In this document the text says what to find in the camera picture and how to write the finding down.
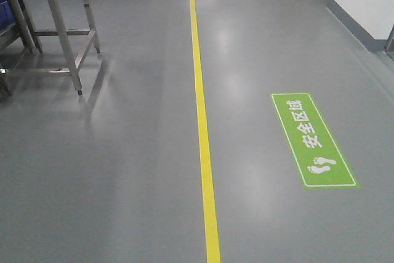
white footprint icon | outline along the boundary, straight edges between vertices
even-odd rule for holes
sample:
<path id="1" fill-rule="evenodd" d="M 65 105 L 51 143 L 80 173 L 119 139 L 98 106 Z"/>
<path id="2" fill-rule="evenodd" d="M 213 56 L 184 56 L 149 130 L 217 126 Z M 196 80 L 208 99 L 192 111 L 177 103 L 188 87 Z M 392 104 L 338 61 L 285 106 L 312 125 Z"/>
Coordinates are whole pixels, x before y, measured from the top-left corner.
<path id="1" fill-rule="evenodd" d="M 308 170 L 312 173 L 312 174 L 322 174 L 324 172 L 328 172 L 331 170 L 331 168 L 329 166 L 323 166 L 322 168 L 319 168 L 317 166 L 309 166 Z"/>
<path id="2" fill-rule="evenodd" d="M 324 165 L 324 164 L 326 164 L 326 163 L 329 163 L 329 164 L 337 164 L 337 161 L 335 161 L 335 160 L 329 160 L 328 158 L 325 158 L 325 157 L 316 157 L 316 158 L 313 160 L 313 162 L 314 162 L 315 164 L 320 165 L 320 166 L 322 166 L 322 165 Z"/>

safety zone sign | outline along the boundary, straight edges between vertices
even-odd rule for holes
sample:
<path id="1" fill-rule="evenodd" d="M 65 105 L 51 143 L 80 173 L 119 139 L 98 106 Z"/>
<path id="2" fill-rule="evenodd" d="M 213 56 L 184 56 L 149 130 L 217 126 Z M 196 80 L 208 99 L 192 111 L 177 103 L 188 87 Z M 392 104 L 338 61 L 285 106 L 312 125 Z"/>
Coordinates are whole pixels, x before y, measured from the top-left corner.
<path id="1" fill-rule="evenodd" d="M 307 188 L 359 187 L 310 94 L 272 94 Z"/>

blue crate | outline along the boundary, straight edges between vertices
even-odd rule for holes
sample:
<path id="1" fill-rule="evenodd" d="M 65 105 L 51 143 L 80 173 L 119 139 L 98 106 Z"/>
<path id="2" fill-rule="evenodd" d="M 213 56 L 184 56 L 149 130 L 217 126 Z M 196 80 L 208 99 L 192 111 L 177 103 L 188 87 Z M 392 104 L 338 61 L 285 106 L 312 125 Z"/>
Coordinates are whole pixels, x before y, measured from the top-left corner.
<path id="1" fill-rule="evenodd" d="M 12 23 L 15 23 L 15 19 L 12 15 L 10 5 L 6 0 L 0 0 L 0 30 Z"/>

baseboard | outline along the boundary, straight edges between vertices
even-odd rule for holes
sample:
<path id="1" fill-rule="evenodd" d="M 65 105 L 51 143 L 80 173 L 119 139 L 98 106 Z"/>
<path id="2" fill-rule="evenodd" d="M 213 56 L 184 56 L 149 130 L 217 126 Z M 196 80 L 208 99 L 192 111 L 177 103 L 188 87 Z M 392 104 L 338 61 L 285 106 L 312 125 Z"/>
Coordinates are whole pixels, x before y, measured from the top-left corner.
<path id="1" fill-rule="evenodd" d="M 374 39 L 359 23 L 357 23 L 335 0 L 329 0 L 327 8 L 345 25 L 346 28 L 369 50 L 381 52 L 386 40 Z"/>

yellow floor line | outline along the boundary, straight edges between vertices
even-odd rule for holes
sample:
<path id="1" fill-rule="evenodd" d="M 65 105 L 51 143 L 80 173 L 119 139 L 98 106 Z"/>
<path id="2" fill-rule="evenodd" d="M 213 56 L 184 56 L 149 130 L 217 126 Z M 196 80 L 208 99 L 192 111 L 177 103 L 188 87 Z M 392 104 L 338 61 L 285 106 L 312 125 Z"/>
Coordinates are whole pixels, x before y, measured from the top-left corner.
<path id="1" fill-rule="evenodd" d="M 193 37 L 193 56 L 195 61 L 195 83 L 198 112 L 199 153 L 201 160 L 201 178 L 203 183 L 203 202 L 207 263 L 221 263 L 219 231 L 217 228 L 214 180 L 212 177 L 211 151 L 207 114 L 205 107 L 203 70 L 199 48 L 196 0 L 190 0 L 191 30 Z"/>

